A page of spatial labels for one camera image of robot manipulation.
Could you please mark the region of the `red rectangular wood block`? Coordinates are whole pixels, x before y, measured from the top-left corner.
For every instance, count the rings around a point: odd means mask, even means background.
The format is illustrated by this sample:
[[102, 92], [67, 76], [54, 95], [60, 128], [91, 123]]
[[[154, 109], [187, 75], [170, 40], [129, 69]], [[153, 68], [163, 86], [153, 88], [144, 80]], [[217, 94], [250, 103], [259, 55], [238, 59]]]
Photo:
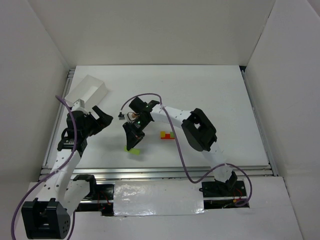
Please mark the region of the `red rectangular wood block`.
[[170, 134], [164, 134], [160, 138], [163, 139], [163, 140], [174, 140], [175, 139], [175, 137], [173, 135], [170, 135]]

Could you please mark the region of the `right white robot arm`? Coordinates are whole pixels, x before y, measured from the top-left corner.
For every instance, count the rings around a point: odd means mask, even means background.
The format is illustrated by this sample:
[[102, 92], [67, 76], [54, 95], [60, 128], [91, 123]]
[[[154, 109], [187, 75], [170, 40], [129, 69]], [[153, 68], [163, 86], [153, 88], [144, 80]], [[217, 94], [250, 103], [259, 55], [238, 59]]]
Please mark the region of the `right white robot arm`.
[[126, 150], [130, 151], [145, 137], [144, 129], [150, 122], [167, 123], [176, 135], [174, 127], [182, 129], [185, 138], [194, 150], [203, 154], [208, 160], [211, 169], [199, 180], [191, 179], [182, 151], [175, 136], [179, 157], [185, 174], [190, 182], [196, 184], [213, 174], [217, 182], [219, 193], [227, 194], [233, 191], [238, 177], [234, 170], [226, 163], [222, 151], [217, 143], [217, 130], [206, 114], [199, 108], [194, 110], [181, 110], [165, 106], [162, 100], [151, 100], [149, 103], [140, 99], [140, 95], [131, 97], [126, 101], [133, 110], [135, 117], [128, 117], [122, 125], [126, 135]]

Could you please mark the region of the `white plastic bin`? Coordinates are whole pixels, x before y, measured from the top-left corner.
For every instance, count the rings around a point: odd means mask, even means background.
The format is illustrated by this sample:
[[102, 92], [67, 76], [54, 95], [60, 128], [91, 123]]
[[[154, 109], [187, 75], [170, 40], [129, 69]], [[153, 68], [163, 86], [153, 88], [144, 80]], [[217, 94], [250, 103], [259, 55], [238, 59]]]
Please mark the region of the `white plastic bin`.
[[105, 82], [91, 75], [86, 75], [84, 79], [65, 97], [64, 100], [70, 107], [77, 100], [84, 102], [84, 108], [89, 111], [92, 107], [97, 106], [102, 99], [108, 94]]

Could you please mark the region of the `green wood arch block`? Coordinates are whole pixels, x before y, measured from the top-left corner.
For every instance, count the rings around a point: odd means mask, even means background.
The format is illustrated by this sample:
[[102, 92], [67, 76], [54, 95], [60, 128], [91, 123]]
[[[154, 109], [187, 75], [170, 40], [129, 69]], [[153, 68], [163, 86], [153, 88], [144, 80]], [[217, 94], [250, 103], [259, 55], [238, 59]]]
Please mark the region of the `green wood arch block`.
[[137, 148], [131, 148], [130, 150], [127, 150], [127, 147], [124, 147], [124, 151], [130, 154], [134, 154], [134, 155], [139, 155], [140, 154], [140, 150]]

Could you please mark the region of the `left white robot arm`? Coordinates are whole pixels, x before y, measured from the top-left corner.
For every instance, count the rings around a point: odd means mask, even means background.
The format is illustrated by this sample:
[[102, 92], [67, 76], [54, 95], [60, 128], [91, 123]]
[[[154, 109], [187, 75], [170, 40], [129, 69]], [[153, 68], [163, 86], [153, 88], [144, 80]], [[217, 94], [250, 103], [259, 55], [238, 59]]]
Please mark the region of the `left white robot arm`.
[[28, 239], [60, 239], [67, 237], [71, 216], [84, 198], [96, 194], [97, 182], [92, 174], [72, 174], [87, 147], [87, 139], [108, 127], [113, 117], [98, 106], [86, 112], [73, 106], [67, 114], [67, 127], [62, 131], [52, 170], [41, 183], [34, 200], [25, 201], [21, 208]]

